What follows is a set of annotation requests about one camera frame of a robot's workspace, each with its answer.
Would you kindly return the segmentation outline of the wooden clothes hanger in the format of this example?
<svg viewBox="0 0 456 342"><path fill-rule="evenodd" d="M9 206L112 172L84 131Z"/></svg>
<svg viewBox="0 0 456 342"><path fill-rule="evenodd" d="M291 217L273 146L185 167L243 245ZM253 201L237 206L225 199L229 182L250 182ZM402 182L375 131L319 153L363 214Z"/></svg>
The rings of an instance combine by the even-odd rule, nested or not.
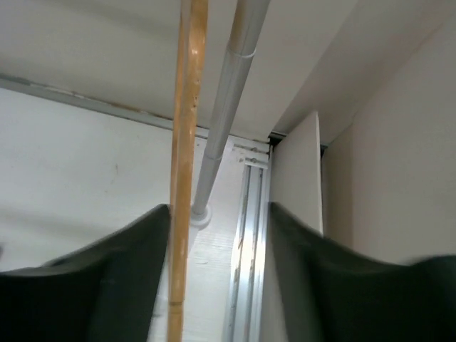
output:
<svg viewBox="0 0 456 342"><path fill-rule="evenodd" d="M181 2L172 129L167 341L181 341L183 332L195 130L207 18L207 1Z"/></svg>

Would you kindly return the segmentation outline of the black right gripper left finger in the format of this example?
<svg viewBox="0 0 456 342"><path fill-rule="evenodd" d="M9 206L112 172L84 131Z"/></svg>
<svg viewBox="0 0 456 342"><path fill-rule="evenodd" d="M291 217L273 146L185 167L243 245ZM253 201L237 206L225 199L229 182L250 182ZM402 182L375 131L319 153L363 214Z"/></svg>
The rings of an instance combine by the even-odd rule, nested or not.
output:
<svg viewBox="0 0 456 342"><path fill-rule="evenodd" d="M146 341L170 233L160 204L38 267L1 273L2 341Z"/></svg>

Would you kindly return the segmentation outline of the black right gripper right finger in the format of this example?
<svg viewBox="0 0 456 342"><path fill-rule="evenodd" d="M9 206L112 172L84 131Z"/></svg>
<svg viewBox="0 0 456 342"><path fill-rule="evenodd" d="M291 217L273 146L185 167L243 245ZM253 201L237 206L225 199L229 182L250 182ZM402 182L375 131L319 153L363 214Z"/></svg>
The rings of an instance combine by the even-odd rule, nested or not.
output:
<svg viewBox="0 0 456 342"><path fill-rule="evenodd" d="M269 239L290 341L453 341L455 257L371 259L324 237L280 204Z"/></svg>

